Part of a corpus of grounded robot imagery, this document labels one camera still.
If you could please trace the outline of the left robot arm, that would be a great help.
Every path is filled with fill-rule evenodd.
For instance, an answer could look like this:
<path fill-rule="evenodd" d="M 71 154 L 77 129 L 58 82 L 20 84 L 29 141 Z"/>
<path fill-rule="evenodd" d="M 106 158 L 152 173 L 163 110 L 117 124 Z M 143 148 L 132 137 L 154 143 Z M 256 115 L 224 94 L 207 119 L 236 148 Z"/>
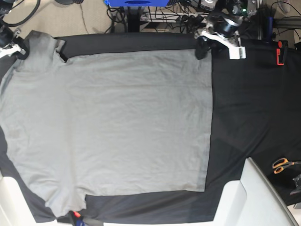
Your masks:
<path fill-rule="evenodd" d="M 205 58 L 215 47 L 226 47 L 231 60 L 245 59 L 246 48 L 241 45 L 239 28 L 245 20 L 256 15 L 257 1 L 200 0 L 199 5 L 210 13 L 206 25 L 194 32 L 196 59 Z"/>

